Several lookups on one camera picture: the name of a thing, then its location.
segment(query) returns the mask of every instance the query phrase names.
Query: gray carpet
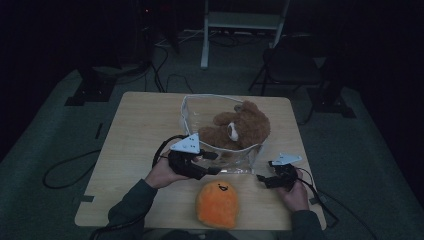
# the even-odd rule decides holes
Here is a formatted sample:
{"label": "gray carpet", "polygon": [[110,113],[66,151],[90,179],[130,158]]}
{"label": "gray carpet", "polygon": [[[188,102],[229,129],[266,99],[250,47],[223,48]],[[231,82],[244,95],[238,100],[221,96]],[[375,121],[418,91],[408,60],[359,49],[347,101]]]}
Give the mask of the gray carpet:
{"label": "gray carpet", "polygon": [[[226,38],[216,41],[229,42]],[[169,92],[190,93],[191,88],[194,93],[257,95],[259,89],[249,92],[247,88],[259,71],[261,51],[270,40],[240,41],[253,43],[233,48],[211,45],[206,71],[200,69],[201,41],[181,43],[179,55],[165,47],[169,56],[159,72],[163,84],[169,79]],[[165,56],[163,50],[156,49],[156,67]],[[115,71],[99,70],[109,74]],[[69,188],[51,190],[43,187],[43,174],[61,160],[100,149],[123,93],[157,91],[152,71],[146,79],[145,89],[144,77],[120,78],[109,102],[80,107],[64,106],[81,81],[79,75],[72,72],[58,83],[0,164],[0,239],[88,239],[93,228],[80,228],[73,219],[89,176]],[[298,120],[307,115],[310,101],[304,87],[295,93],[288,87],[272,87],[266,95],[290,98]],[[359,94],[346,88],[342,97],[357,118],[314,113],[307,125],[299,127],[315,184],[365,221],[378,239],[424,239],[423,209]],[[96,137],[99,124],[106,127]],[[95,163],[97,156],[91,154],[56,169],[49,182],[61,185],[75,179]],[[328,239],[372,239],[352,214],[331,197],[326,197],[326,204],[340,223],[325,230]],[[327,216],[327,220],[330,222],[331,217]]]}

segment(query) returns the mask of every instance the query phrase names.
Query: hand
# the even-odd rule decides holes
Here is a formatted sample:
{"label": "hand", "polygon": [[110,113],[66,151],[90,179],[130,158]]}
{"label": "hand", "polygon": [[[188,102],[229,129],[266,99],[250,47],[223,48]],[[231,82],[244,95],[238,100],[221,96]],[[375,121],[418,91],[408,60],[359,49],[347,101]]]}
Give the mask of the hand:
{"label": "hand", "polygon": [[[298,178],[302,179],[302,172],[297,169],[296,172]],[[309,210],[308,193],[301,181],[296,180],[290,192],[287,192],[287,190],[282,187],[276,188],[276,191],[281,200],[283,200],[284,205],[286,205],[291,212]]]}
{"label": "hand", "polygon": [[169,184],[179,181],[189,179],[188,177],[176,174],[170,167],[168,163],[168,154],[169,150],[161,155],[158,160],[158,163],[152,168],[147,177],[144,179],[147,184],[152,188],[163,188]]}

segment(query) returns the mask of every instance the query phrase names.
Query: transparent container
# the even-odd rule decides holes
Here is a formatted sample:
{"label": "transparent container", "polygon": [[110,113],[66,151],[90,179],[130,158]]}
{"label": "transparent container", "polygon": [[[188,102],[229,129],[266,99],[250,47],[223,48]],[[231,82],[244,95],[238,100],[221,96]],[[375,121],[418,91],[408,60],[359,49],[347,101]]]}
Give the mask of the transparent container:
{"label": "transparent container", "polygon": [[[222,112],[235,112],[234,107],[243,101],[221,95],[193,94],[184,97],[181,104],[181,125],[187,135],[197,133],[199,128],[211,126],[213,118]],[[224,173],[254,173],[254,164],[264,143],[255,144],[242,150],[230,150],[211,146],[200,140],[200,148],[215,152],[218,158],[211,161],[201,159],[198,165],[203,167],[219,166]]]}

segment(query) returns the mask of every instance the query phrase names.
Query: sleeve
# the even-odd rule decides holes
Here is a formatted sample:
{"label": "sleeve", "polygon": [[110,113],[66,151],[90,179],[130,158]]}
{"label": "sleeve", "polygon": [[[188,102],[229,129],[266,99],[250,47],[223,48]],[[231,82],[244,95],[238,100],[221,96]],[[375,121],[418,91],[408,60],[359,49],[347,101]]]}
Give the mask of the sleeve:
{"label": "sleeve", "polygon": [[140,221],[116,231],[102,232],[102,236],[99,239],[141,240],[144,230],[144,218],[153,204],[157,191],[144,180],[140,180],[125,194],[119,203],[109,210],[107,227],[126,224],[135,219],[140,219]]}
{"label": "sleeve", "polygon": [[317,215],[309,210],[294,212],[292,215],[292,240],[327,239],[321,229]]}

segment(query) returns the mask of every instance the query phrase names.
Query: stand base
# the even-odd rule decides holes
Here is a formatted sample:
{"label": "stand base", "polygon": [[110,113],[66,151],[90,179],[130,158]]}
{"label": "stand base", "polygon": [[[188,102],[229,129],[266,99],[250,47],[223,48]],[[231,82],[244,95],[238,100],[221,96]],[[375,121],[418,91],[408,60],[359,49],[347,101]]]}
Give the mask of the stand base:
{"label": "stand base", "polygon": [[82,81],[73,97],[69,97],[65,106],[84,106],[85,102],[108,102],[116,79],[101,79],[101,84],[93,88],[92,84]]}
{"label": "stand base", "polygon": [[325,104],[318,88],[307,88],[309,98],[314,106],[315,112],[340,113],[344,118],[356,118],[352,108],[348,107],[341,96],[333,104]]}

